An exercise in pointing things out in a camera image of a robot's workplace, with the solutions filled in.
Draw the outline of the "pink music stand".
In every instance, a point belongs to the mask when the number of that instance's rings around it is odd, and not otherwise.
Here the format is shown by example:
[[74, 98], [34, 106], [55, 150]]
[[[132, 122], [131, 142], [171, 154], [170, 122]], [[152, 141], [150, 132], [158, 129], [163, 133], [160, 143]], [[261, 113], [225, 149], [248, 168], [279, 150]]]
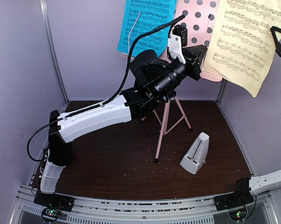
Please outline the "pink music stand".
[[[180, 25], [184, 23], [188, 31], [188, 43], [186, 47], [196, 46], [199, 44], [207, 46], [212, 35], [212, 28], [214, 26], [215, 16], [217, 15], [218, 11], [219, 0], [176, 0], [176, 2], [177, 4], [174, 18], [178, 16], [178, 13], [183, 13], [186, 15], [184, 22], [180, 23]], [[167, 55], [166, 50], [161, 55], [161, 59], [169, 61], [169, 59], [165, 58], [165, 55]], [[157, 112], [154, 111], [154, 114], [156, 115], [156, 118], [158, 119], [161, 125], [158, 146], [154, 159], [155, 163], [159, 162], [158, 160], [163, 136], [167, 135], [167, 133], [170, 132], [183, 119], [185, 120], [189, 130], [192, 130], [189, 120], [179, 100], [176, 96], [174, 96], [173, 99], [176, 102], [178, 108], [180, 109], [182, 117], [170, 129], [166, 130], [170, 109], [170, 101], [165, 103], [162, 122], [160, 121]]]

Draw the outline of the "yellow sheet music page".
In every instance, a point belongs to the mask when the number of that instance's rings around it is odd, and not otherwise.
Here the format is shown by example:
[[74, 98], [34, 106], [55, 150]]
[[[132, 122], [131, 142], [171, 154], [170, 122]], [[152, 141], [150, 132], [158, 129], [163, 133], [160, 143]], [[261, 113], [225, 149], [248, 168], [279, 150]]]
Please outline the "yellow sheet music page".
[[275, 54], [272, 26], [281, 28], [281, 0], [221, 0], [203, 70], [256, 97]]

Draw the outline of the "blue sheet music page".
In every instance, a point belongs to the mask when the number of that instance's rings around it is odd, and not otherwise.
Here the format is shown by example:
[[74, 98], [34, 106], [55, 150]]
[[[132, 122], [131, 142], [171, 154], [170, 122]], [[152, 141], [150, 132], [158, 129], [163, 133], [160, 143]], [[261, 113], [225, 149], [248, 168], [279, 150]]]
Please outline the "blue sheet music page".
[[[128, 0], [125, 4], [122, 30], [117, 50], [128, 54], [134, 40], [146, 32], [174, 19], [175, 0]], [[141, 38], [135, 45], [132, 56], [152, 49], [161, 56], [168, 43], [169, 27]]]

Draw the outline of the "white metronome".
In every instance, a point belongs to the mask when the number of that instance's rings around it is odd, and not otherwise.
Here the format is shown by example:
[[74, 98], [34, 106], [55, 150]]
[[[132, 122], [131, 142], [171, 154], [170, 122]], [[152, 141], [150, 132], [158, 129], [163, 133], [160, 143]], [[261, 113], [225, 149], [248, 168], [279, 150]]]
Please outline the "white metronome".
[[206, 162], [210, 137], [201, 132], [180, 162], [180, 166], [195, 175]]

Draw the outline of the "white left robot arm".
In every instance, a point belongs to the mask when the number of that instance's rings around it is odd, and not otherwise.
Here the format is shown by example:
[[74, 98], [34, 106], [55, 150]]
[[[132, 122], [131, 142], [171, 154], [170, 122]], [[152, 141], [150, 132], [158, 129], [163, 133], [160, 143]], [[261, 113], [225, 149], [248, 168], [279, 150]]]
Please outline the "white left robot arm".
[[[93, 131], [143, 119], [158, 107], [160, 101], [168, 102], [176, 95], [175, 89], [186, 77], [199, 80], [202, 59], [207, 51], [205, 45], [183, 47], [179, 35], [182, 27], [178, 24], [184, 15], [152, 31], [139, 35], [128, 53], [126, 72], [135, 77], [132, 88], [122, 86], [107, 100], [84, 108], [59, 113], [50, 113], [48, 129], [48, 150], [44, 170], [38, 186], [40, 200], [48, 207], [58, 203], [55, 193], [63, 169], [73, 160], [71, 143]], [[169, 28], [168, 60], [160, 59], [156, 52], [147, 49], [133, 56], [137, 42], [147, 36]]]

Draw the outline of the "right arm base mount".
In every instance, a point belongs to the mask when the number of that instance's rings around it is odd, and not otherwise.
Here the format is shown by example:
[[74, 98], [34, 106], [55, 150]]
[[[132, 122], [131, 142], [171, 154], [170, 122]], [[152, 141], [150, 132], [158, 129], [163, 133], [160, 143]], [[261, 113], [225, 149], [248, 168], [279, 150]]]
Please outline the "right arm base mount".
[[253, 214], [257, 196], [250, 193], [230, 193], [214, 197], [217, 211], [226, 210], [229, 218], [236, 222], [245, 222]]

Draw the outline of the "aluminium front rail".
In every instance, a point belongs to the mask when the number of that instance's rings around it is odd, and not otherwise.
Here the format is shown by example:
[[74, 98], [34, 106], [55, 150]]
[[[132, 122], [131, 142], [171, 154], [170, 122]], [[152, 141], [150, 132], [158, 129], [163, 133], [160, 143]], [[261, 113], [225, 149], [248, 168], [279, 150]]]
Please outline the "aluminium front rail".
[[[34, 203], [32, 192], [35, 189], [30, 186], [19, 187], [8, 224], [46, 224], [41, 218], [44, 207]], [[216, 209], [215, 196], [146, 201], [70, 196], [74, 199], [72, 210], [62, 211], [53, 224], [280, 224], [269, 193], [257, 196], [254, 211], [254, 203], [246, 205], [248, 216], [252, 215], [238, 223], [228, 210]]]

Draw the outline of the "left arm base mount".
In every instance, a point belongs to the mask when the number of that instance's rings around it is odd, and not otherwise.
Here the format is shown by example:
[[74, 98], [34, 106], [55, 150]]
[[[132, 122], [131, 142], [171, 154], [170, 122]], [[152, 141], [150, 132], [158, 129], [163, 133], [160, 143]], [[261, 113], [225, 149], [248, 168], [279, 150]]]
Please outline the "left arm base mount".
[[50, 223], [57, 221], [63, 211], [72, 211], [74, 198], [57, 194], [41, 194], [41, 196], [34, 197], [34, 203], [44, 207], [41, 211], [41, 218]]

